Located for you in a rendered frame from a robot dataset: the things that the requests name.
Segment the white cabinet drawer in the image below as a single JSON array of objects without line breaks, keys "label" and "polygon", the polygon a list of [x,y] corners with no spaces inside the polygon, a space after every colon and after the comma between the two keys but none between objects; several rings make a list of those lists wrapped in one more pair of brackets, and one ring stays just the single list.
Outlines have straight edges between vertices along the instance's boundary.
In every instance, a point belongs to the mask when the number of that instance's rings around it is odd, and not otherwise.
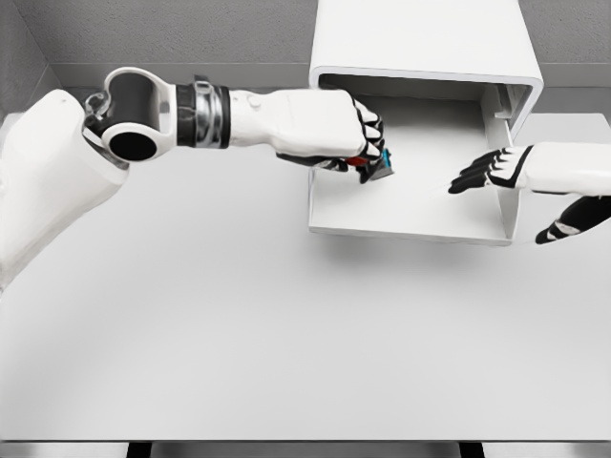
[{"label": "white cabinet drawer", "polygon": [[352,173],[315,170],[310,231],[507,246],[514,241],[517,190],[486,186],[451,195],[476,158],[512,145],[496,87],[458,99],[363,96],[385,123],[392,175],[360,183]]}]

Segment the white tabletop storage cabinet shell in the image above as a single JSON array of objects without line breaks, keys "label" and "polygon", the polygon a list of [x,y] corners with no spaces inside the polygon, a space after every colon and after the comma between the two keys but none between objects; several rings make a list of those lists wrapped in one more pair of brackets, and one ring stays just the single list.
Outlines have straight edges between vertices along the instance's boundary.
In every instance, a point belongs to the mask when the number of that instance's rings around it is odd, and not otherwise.
[{"label": "white tabletop storage cabinet shell", "polygon": [[324,74],[504,84],[513,135],[544,87],[518,0],[318,0],[309,86]]}]

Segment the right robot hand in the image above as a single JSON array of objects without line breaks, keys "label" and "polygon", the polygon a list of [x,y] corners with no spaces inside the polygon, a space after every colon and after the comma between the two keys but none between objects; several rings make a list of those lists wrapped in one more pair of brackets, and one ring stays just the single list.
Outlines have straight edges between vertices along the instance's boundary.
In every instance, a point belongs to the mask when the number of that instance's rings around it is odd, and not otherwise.
[{"label": "right robot hand", "polygon": [[611,144],[544,141],[492,150],[453,179],[448,193],[495,186],[544,195],[578,195],[536,236],[543,245],[611,220]]}]

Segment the grey load switch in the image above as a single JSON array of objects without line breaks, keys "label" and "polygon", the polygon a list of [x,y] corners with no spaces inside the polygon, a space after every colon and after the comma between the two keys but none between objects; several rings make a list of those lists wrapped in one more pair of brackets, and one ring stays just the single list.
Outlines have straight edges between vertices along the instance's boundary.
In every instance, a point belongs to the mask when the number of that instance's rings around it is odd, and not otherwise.
[{"label": "grey load switch", "polygon": [[346,158],[345,163],[354,167],[359,174],[359,181],[365,184],[368,181],[388,177],[393,174],[390,163],[390,152],[385,148],[381,155],[375,159],[364,159],[363,157]]}]

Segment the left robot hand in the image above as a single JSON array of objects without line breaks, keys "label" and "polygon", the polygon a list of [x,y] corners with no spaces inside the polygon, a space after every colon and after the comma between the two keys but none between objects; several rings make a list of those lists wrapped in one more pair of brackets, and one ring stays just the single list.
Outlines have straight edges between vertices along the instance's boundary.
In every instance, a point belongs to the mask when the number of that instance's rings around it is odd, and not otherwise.
[{"label": "left robot hand", "polygon": [[344,90],[289,91],[287,101],[289,119],[273,138],[281,160],[345,173],[356,171],[346,158],[375,159],[387,148],[382,116]]}]

